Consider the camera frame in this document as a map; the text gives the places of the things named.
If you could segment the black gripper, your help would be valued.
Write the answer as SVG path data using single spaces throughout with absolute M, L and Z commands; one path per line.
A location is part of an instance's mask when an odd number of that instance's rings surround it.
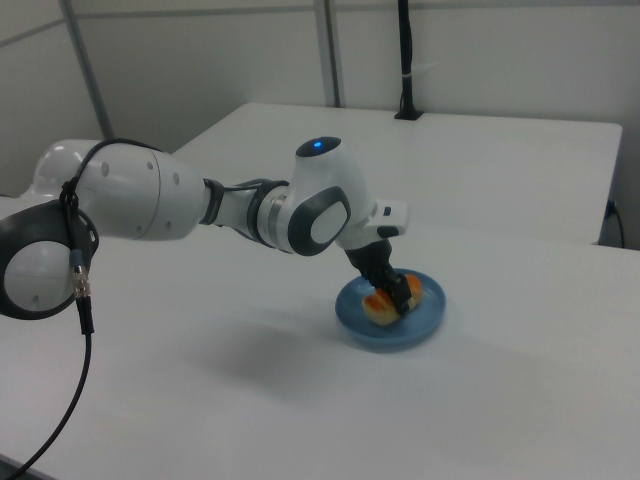
M 345 253 L 351 265 L 374 287 L 372 296 L 386 297 L 388 294 L 399 316 L 413 308 L 416 276 L 395 272 L 390 264 L 392 246 L 389 240 L 375 241 L 365 247 L 346 250 Z

